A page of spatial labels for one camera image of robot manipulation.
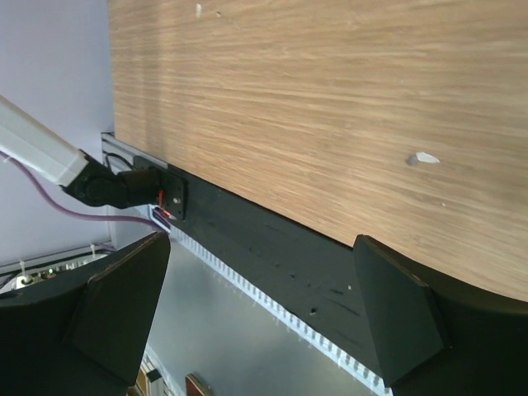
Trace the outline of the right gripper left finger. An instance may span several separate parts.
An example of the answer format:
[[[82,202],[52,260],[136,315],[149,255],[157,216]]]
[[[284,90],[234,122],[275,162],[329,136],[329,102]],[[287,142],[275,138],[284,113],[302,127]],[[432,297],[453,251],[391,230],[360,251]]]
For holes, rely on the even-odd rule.
[[[165,233],[1,295],[3,395],[124,395],[134,385],[171,251]]]

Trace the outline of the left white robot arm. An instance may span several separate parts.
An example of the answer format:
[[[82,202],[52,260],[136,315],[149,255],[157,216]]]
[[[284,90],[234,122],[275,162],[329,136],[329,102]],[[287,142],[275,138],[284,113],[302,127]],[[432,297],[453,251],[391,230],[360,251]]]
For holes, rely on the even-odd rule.
[[[24,171],[36,171],[91,207],[127,209],[156,204],[163,196],[159,170],[114,173],[5,97],[1,98],[1,157]]]

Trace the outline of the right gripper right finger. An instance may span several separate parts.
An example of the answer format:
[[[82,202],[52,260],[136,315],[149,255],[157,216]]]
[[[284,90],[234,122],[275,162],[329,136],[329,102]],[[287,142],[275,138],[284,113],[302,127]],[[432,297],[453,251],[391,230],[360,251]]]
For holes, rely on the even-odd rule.
[[[527,303],[458,280],[367,235],[356,274],[379,372],[395,395],[525,395]]]

